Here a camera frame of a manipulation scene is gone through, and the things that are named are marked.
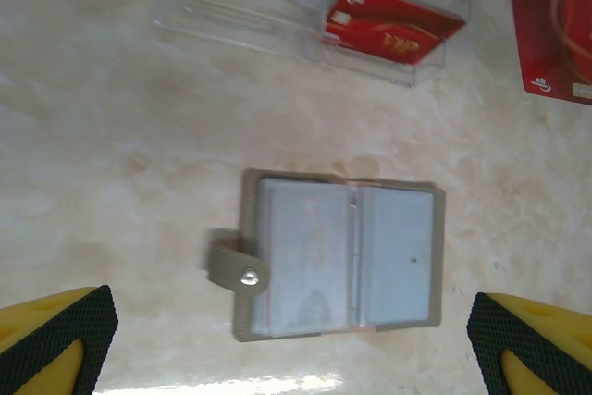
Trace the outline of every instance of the beige card holder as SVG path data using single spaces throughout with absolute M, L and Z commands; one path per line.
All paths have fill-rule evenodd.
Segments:
M 445 193 L 430 182 L 249 169 L 209 279 L 238 341 L 437 326 Z

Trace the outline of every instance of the red card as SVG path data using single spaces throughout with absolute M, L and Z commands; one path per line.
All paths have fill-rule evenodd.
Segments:
M 512 0 L 524 89 L 592 105 L 592 0 Z
M 402 64 L 417 64 L 464 25 L 406 0 L 338 0 L 327 17 L 330 41 Z

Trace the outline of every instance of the table surface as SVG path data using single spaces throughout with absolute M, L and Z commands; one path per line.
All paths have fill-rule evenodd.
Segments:
M 407 90 L 159 31 L 151 0 L 0 0 L 0 306 L 108 284 L 104 395 L 484 394 L 478 291 L 592 313 L 592 108 L 523 92 L 508 0 Z M 437 328 L 239 344 L 206 279 L 260 167 L 448 194 Z

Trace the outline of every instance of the black textured grip pad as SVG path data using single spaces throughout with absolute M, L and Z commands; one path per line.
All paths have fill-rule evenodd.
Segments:
M 84 352 L 72 394 L 91 395 L 116 329 L 111 290 L 91 291 L 0 353 L 0 395 L 14 394 L 76 339 Z
M 592 394 L 590 370 L 485 293 L 475 297 L 467 331 L 490 395 L 511 395 L 501 368 L 506 349 L 557 393 Z

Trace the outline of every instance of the marble surface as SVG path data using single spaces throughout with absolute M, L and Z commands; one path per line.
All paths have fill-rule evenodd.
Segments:
M 0 306 L 112 287 L 102 395 L 484 394 L 475 293 L 592 313 L 592 108 L 523 93 L 508 0 L 413 89 L 157 30 L 151 0 L 0 0 Z M 432 180 L 443 323 L 239 344 L 206 280 L 246 167 Z

